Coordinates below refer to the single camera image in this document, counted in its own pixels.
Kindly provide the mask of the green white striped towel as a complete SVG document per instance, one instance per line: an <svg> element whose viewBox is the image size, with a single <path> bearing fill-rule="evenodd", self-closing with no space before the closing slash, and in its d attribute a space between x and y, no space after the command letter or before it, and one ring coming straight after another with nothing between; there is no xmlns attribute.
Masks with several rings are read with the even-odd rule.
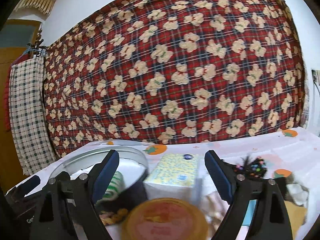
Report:
<svg viewBox="0 0 320 240"><path fill-rule="evenodd" d="M97 204L100 202L113 201L117 199L124 189L125 189L124 176L122 175L121 172L116 171L105 193L103 194L103 197L97 201Z"/></svg>

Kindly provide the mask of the yellow sponge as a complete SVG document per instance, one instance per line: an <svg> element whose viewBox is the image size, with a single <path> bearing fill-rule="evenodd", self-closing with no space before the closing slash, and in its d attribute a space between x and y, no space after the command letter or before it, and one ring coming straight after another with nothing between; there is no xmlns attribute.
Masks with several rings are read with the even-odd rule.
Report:
<svg viewBox="0 0 320 240"><path fill-rule="evenodd" d="M303 206L297 206L295 203L285 201L287 213L291 224L292 236L295 239L297 231L304 224L307 209Z"/></svg>

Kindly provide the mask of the pink cloth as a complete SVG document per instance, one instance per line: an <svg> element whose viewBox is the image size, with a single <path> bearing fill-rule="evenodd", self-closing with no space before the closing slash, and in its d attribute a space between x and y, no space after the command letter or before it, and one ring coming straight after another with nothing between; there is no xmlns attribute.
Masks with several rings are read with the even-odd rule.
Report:
<svg viewBox="0 0 320 240"><path fill-rule="evenodd" d="M229 204L221 199L217 191L214 191L203 198L200 208L209 225L216 230L224 219Z"/></svg>

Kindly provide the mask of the green white checked cloth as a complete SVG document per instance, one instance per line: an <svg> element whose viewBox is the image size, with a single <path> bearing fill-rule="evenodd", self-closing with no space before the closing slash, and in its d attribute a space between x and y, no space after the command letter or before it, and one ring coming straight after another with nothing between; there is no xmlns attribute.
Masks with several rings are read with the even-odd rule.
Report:
<svg viewBox="0 0 320 240"><path fill-rule="evenodd" d="M23 172L31 176L56 161L44 116L44 58L24 61L17 70L10 106L12 137Z"/></svg>

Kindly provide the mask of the white persimmon print tablecloth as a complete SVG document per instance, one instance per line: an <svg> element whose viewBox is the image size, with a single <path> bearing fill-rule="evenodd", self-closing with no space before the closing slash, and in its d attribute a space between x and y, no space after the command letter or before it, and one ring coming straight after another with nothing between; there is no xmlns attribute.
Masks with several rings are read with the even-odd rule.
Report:
<svg viewBox="0 0 320 240"><path fill-rule="evenodd" d="M208 150L214 150L220 159L236 165L242 164L246 157L251 159L262 157L267 167L266 178L275 178L277 175L288 177L294 174L295 178L309 189L307 214L295 239L316 237L315 231L319 227L316 221L319 217L319 137L301 127L250 138L198 144L157 145L129 140L94 141L37 172L41 182L31 193L40 191L53 170L72 155L111 145L129 146L141 151L148 161L150 172L166 153L197 154L199 156L197 176L199 183L202 184L201 198L196 201L199 208L206 195L217 191L204 165L204 154Z"/></svg>

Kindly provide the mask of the round metal cookie tin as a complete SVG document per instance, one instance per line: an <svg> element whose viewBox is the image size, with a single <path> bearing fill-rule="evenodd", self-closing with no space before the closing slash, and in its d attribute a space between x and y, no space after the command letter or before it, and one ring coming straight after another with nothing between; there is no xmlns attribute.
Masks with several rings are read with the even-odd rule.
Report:
<svg viewBox="0 0 320 240"><path fill-rule="evenodd" d="M143 185L148 176L148 161L141 151L115 145L87 150L64 160L49 176L51 179L61 172L67 172L71 180L75 180L82 173L88 174L94 165L103 161L110 150L119 153L119 164L105 193L93 200L105 226L121 223L131 210L148 200Z"/></svg>

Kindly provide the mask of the yellow lidded round container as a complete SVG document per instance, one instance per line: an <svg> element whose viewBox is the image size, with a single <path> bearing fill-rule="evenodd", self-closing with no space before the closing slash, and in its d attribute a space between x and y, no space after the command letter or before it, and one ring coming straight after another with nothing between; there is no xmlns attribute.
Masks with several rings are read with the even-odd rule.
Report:
<svg viewBox="0 0 320 240"><path fill-rule="evenodd" d="M121 228L121 239L206 239L207 236L204 214L176 198L143 202L129 213Z"/></svg>

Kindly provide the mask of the red hanging garment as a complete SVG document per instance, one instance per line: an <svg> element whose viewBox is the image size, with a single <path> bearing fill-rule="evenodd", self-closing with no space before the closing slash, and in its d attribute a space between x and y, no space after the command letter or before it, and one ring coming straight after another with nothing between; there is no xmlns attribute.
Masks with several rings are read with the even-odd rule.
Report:
<svg viewBox="0 0 320 240"><path fill-rule="evenodd" d="M21 55L19 58L17 58L13 62L13 64L15 63L18 64L28 59L30 59L29 54ZM9 132L11 130L10 117L9 117L9 81L10 81L11 67L13 66L13 64L9 66L8 74L7 74L7 78L4 86L4 92L3 92L4 129L6 132Z"/></svg>

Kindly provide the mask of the yellow patterned tissue pack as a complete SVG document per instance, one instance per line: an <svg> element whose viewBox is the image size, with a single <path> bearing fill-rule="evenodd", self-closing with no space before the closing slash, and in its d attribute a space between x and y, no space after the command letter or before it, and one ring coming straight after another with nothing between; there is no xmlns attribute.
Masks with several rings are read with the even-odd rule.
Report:
<svg viewBox="0 0 320 240"><path fill-rule="evenodd" d="M177 198L190 202L198 169L197 154L166 153L143 181L148 198Z"/></svg>

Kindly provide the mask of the coat rack hooks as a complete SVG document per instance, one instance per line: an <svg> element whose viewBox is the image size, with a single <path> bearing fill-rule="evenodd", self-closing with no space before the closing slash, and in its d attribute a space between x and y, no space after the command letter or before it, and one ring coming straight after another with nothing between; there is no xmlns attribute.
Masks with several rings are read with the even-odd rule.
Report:
<svg viewBox="0 0 320 240"><path fill-rule="evenodd" d="M47 52L47 47L43 45L43 42L44 39L42 38L42 29L39 29L35 41L27 44L27 48L23 54L28 54L30 57L44 56Z"/></svg>

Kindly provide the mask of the wooden door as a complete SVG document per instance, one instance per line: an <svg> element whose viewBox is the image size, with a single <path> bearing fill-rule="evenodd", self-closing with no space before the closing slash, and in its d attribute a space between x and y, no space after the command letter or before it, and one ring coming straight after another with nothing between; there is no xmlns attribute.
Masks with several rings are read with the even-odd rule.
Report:
<svg viewBox="0 0 320 240"><path fill-rule="evenodd" d="M23 172L21 162L16 153L16 145L11 130L4 129L3 92L8 69L13 62L24 55L29 42L34 42L41 23L36 20L7 20L1 29L1 190L6 192L27 176ZM9 81L9 117L11 118L11 101L16 89L15 74L20 71L17 68L22 64L13 64Z"/></svg>

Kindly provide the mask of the red plaid bear blanket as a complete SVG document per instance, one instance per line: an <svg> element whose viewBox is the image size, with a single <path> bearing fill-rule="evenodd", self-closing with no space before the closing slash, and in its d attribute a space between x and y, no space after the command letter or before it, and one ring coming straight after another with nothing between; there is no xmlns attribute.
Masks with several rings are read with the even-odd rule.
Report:
<svg viewBox="0 0 320 240"><path fill-rule="evenodd" d="M97 140L253 137L297 127L303 113L284 0L115 0L49 46L45 67L60 157Z"/></svg>

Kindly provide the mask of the wall power socket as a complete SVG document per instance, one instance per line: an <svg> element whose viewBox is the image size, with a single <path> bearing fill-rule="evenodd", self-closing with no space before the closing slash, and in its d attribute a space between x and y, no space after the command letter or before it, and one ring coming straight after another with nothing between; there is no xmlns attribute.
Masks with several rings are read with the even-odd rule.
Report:
<svg viewBox="0 0 320 240"><path fill-rule="evenodd" d="M311 70L311 73L312 73L312 80L315 84L318 84L320 85L320 70L315 70L315 69L312 69Z"/></svg>

